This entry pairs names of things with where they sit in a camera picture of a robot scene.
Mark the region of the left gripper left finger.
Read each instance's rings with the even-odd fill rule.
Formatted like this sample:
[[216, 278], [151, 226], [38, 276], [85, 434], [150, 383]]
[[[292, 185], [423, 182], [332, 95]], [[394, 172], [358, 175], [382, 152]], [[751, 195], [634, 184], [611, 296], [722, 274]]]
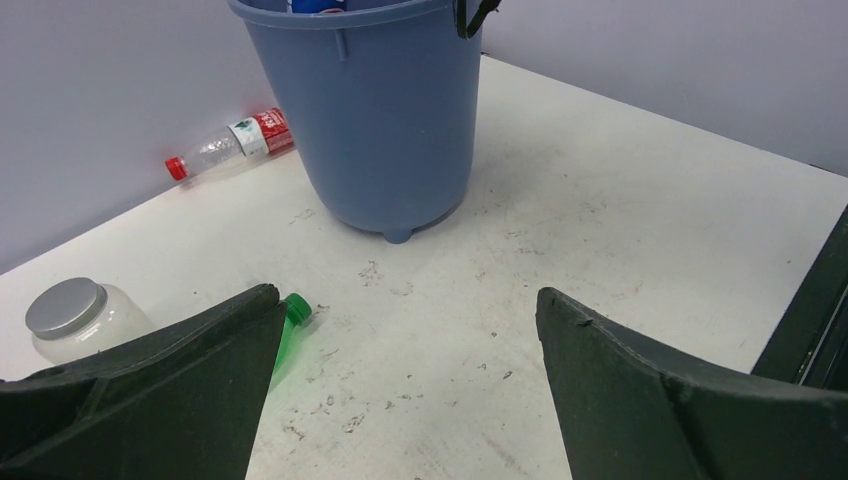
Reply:
[[1, 385], [5, 479], [242, 479], [286, 307], [261, 284]]

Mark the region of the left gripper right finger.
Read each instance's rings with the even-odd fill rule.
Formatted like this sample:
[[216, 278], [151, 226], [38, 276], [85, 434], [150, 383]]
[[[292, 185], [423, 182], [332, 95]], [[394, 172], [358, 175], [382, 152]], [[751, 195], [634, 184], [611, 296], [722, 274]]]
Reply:
[[740, 373], [552, 287], [536, 327], [575, 479], [843, 479], [845, 394]]

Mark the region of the pepsi bottle blue cap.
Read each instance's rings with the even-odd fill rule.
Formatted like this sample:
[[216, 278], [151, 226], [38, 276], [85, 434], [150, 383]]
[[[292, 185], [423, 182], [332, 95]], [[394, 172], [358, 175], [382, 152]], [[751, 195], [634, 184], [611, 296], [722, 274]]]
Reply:
[[288, 0], [287, 12], [294, 14], [329, 14], [347, 10], [347, 0]]

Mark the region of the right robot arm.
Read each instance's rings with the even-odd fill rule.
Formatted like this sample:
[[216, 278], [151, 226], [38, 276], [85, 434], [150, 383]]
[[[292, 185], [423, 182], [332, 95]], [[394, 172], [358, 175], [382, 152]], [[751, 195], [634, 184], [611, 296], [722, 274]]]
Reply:
[[497, 12], [501, 0], [480, 0], [472, 9], [471, 1], [454, 0], [453, 13], [457, 35], [461, 39], [473, 38], [482, 28], [487, 16]]

